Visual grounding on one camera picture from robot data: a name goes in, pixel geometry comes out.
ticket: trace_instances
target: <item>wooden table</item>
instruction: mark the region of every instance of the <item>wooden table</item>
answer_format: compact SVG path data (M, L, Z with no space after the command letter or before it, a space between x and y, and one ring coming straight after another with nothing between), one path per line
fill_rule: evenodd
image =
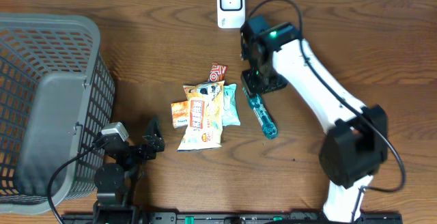
M263 0L247 0L248 9ZM399 211L404 223L437 222L437 0L296 0L305 36L337 80L389 116L389 137L408 173L393 195L368 192L363 209ZM0 0L2 12L80 14L96 22L101 53L116 77L114 120L131 137L159 116L165 152L147 165L135 201L147 209L181 212L280 212L320 209L328 178L319 161L324 134L292 87L264 96L279 128L266 141L242 93L239 32L216 24L216 0ZM261 11L272 24L296 22L286 4ZM207 79L211 63L229 66L237 83L241 126L224 128L218 150L177 153L184 128L171 125L170 104L185 99L182 85ZM399 182L393 157L374 186ZM63 202L60 212L90 212L95 195ZM55 223L51 213L0 216L0 223Z

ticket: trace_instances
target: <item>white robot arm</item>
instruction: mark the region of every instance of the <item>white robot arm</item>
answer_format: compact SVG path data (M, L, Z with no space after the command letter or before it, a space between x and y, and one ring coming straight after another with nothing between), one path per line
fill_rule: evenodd
M344 97L347 103L361 112L361 108L365 107L363 102L352 96L334 79L313 54L306 40L303 40L302 43L304 52L306 56L311 59L310 63L317 73L335 92ZM343 107L323 84L320 83L308 65L305 64L300 52L298 40L288 42L281 47L280 51L273 52L272 64L277 73L285 77L310 106L325 133L335 126L335 122L338 119L348 121L355 117L349 109ZM328 199L323 207L323 212L326 217L330 221L350 222L359 188L361 186L367 186L372 179L373 176L365 176L357 180L354 185L348 189L345 189L343 186L337 186L331 181L329 184ZM362 200L363 198L361 197L356 214L354 215L355 220L361 215L359 206Z

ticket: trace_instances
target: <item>black cable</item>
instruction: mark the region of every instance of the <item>black cable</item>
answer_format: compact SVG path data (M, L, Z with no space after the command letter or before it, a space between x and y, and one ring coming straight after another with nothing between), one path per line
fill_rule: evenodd
M61 165L58 169L56 169L56 171L53 173L52 177L50 178L50 181L48 182L48 186L47 186L47 201L48 204L50 206L50 209L52 210L53 214L56 216L56 219L59 221L59 223L64 224L64 221L62 221L61 216L59 215L59 213L56 211L56 207L55 204L53 204L53 200L52 200L52 185L53 182L55 181L56 176L58 175L58 173L64 169L65 167L67 167L70 163L73 163L74 161L84 157L84 155L90 153L92 150L94 149L94 145L92 145L89 149L85 150L83 153L78 154L77 156L75 156L74 158L71 158L68 162L64 163L63 165Z
M312 71L312 73L315 75L315 77L320 81L321 84L323 84L323 86L347 109L349 109L355 116L357 116L357 118L362 121L366 126L368 126L374 133L376 133L386 144L387 146L390 148L390 151L392 152L393 156L396 158L397 164L399 165L399 169L401 171L401 182L399 184L399 186L395 187L395 188L390 188L390 189L386 189L386 188L379 188L379 187L373 187L373 186L361 186L359 188L358 191L358 198L356 200L355 203L355 207L354 210L352 211L352 222L354 222L354 217L355 217L355 213L358 209L358 204L360 202L360 198L361 195L365 192L365 190L373 190L373 191L379 191L382 193L394 193L397 191L400 191L403 189L403 187L405 186L406 183L406 171L405 171L405 167L404 167L404 163L402 162L401 157L399 156L399 154L397 153L396 149L393 147L393 145L391 144L391 142L366 118L364 117L360 112L358 112L356 109L354 109L354 107L352 107L350 104L348 104L344 98L342 98L339 94L337 94L329 85L328 83L326 83L324 81L324 79L317 73L317 71L314 69L313 65L310 62L310 59L307 57L307 55L305 54L304 50L303 50L303 45L302 45L302 41L303 41L303 31L302 31L302 12L300 11L299 7L297 6L297 4L292 1L292 0L265 0L263 2L261 2L259 5L257 5L252 12L249 14L249 18L252 17L252 15L264 4L271 2L271 1L285 1L289 4L291 4L295 9L296 12L298 14L298 20L299 20L299 34L300 34L300 38L299 38L299 48L300 48L300 52L302 53L302 57L305 61L305 63L308 65L309 69Z

